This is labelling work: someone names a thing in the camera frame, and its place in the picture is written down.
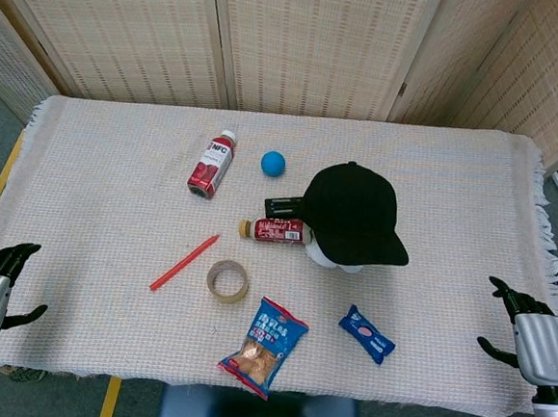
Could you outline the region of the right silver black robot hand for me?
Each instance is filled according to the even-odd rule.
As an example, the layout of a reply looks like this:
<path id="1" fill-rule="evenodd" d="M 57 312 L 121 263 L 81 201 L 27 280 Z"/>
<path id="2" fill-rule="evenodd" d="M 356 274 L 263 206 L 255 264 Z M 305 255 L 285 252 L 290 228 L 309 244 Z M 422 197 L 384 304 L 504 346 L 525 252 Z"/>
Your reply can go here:
<path id="1" fill-rule="evenodd" d="M 509 315 L 516 351 L 499 350 L 483 336 L 477 343 L 494 360 L 517 368 L 531 385 L 558 387 L 558 316 L 542 301 L 510 288 L 496 276 L 489 282 Z"/>

